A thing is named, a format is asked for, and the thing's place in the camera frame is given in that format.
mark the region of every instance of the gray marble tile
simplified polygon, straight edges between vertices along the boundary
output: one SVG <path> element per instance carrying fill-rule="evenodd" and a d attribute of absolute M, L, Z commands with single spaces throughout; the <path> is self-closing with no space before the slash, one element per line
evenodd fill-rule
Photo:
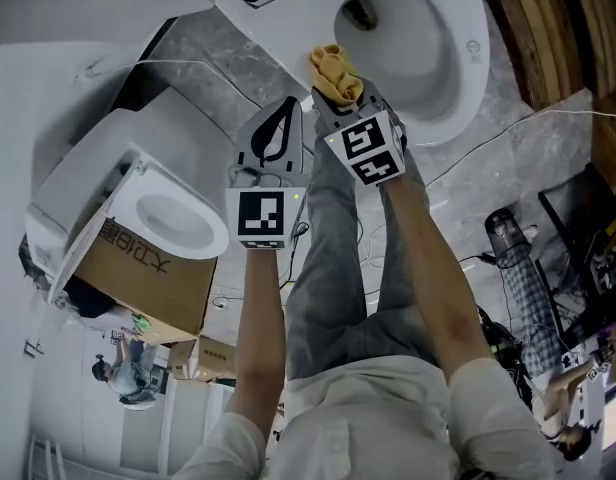
<path fill-rule="evenodd" d="M 435 147 L 411 147 L 426 182 L 451 168 L 475 147 L 500 134 L 532 111 L 517 90 L 514 72 L 501 34 L 487 10 L 491 32 L 491 64 L 486 94 L 470 125 L 453 141 Z M 152 54 L 157 59 L 199 59 L 209 62 L 234 85 L 241 96 L 210 69 L 195 64 L 156 64 L 146 71 L 174 86 L 190 99 L 226 133 L 234 137 L 240 127 L 265 105 L 285 95 L 307 96 L 283 69 L 259 46 L 239 32 L 217 9 L 179 18 Z M 582 91 L 556 108 L 590 108 L 590 95 Z M 305 142 L 312 147 L 315 135 L 314 112 L 304 115 Z M 555 114 L 542 116 L 514 127 L 510 132 L 476 150 L 441 180 L 428 188 L 431 215 L 458 258 L 490 249 L 484 229 L 488 214 L 511 206 L 520 225 L 537 224 L 539 236 L 535 255 L 549 251 L 550 264 L 557 264 L 563 251 L 537 192 L 583 169 L 590 157 L 591 120 L 589 116 Z M 311 158 L 305 155 L 305 171 Z M 370 251 L 373 261 L 361 266 L 366 292 L 379 287 L 385 249 L 383 207 L 374 187 L 356 189 L 359 219 L 364 227 L 360 261 Z M 310 246 L 310 233 L 299 240 L 293 279 Z M 279 273 L 287 278 L 290 251 L 279 255 Z M 463 264 L 475 298 L 495 320 L 508 325 L 502 281 L 496 268 L 470 260 Z M 205 332 L 212 338 L 235 343 L 243 296 L 245 251 L 232 244 L 220 257 L 211 301 L 225 303 L 218 309 L 212 303 L 206 317 Z M 290 285 L 282 291 L 285 302 Z M 367 296 L 368 311 L 376 310 L 378 294 Z M 518 310 L 510 303 L 513 330 L 518 329 Z"/>

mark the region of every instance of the gray pants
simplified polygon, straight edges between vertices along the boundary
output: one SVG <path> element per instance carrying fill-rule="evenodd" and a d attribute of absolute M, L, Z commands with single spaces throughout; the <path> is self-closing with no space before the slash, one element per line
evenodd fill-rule
<path fill-rule="evenodd" d="M 425 195 L 408 151 L 406 169 Z M 390 355 L 437 364 L 416 309 L 405 245 L 390 200 L 381 185 L 379 191 L 387 244 L 377 313 L 368 317 L 357 245 L 355 180 L 323 138 L 317 139 L 307 194 L 312 244 L 286 303 L 289 379 Z"/>

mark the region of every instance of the toilet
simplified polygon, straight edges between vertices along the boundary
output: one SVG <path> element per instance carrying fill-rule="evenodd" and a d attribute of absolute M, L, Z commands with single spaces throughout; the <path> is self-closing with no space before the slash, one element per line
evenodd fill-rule
<path fill-rule="evenodd" d="M 344 5 L 375 13 L 361 30 Z M 459 135 L 484 95 L 490 42 L 482 0 L 215 0 L 243 33 L 310 90 L 306 57 L 343 46 L 405 122 L 410 144 Z"/>
<path fill-rule="evenodd" d="M 172 88 L 139 112 L 114 110 L 28 206 L 33 262 L 50 279 L 65 277 L 67 265 L 78 264 L 72 256 L 85 254 L 106 218 L 175 256 L 219 256 L 229 243 L 231 154 L 221 129 Z"/>

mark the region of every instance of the cleaning rag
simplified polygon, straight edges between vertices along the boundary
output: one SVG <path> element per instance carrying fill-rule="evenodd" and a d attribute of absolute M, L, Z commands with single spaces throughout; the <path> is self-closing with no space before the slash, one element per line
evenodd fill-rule
<path fill-rule="evenodd" d="M 341 46 L 318 46 L 310 53 L 309 61 L 312 83 L 324 96 L 340 107 L 352 105 L 359 99 L 364 84 L 354 76 L 355 69 Z"/>

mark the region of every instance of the white shirt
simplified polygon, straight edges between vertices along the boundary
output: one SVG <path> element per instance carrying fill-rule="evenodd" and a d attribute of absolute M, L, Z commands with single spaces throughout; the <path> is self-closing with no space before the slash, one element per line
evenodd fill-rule
<path fill-rule="evenodd" d="M 226 413 L 176 480 L 442 480 L 471 465 L 554 476 L 550 445 L 493 359 L 464 365 L 449 386 L 417 358 L 367 359 L 291 381 L 284 399 L 291 420 L 268 464 L 259 429 Z"/>
<path fill-rule="evenodd" d="M 139 391 L 132 364 L 123 362 L 115 368 L 108 385 L 120 395 L 132 395 Z"/>

